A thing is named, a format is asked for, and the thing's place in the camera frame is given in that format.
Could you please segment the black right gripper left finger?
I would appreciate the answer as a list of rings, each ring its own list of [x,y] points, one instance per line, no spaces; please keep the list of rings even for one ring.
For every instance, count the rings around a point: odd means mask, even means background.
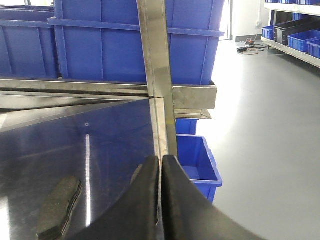
[[[71,240],[155,240],[159,220],[159,158],[148,156],[127,191]]]

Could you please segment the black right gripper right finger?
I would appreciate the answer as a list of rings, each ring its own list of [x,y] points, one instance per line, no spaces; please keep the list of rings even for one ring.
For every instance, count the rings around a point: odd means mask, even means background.
[[[259,240],[207,200],[173,155],[162,159],[161,204],[167,240]]]

